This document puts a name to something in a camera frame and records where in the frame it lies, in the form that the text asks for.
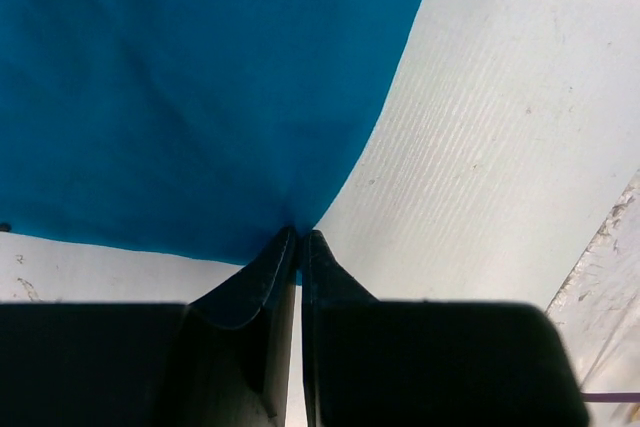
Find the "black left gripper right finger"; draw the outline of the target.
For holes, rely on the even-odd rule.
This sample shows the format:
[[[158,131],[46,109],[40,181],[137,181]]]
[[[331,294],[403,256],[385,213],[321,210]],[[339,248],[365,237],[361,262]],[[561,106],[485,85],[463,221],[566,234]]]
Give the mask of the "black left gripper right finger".
[[[301,245],[303,384],[312,426],[585,426],[562,341],[538,308],[380,300],[324,236]]]

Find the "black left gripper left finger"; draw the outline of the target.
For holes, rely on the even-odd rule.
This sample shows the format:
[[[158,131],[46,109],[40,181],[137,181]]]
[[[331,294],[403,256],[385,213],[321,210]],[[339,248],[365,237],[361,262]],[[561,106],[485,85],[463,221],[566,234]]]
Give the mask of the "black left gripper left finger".
[[[298,237],[184,303],[5,303],[5,426],[281,426]]]

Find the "teal blue t shirt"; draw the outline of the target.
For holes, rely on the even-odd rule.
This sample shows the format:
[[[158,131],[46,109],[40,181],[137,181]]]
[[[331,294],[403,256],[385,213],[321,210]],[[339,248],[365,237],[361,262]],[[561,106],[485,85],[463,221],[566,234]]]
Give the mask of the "teal blue t shirt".
[[[422,0],[1,0],[1,224],[245,264],[357,163]]]

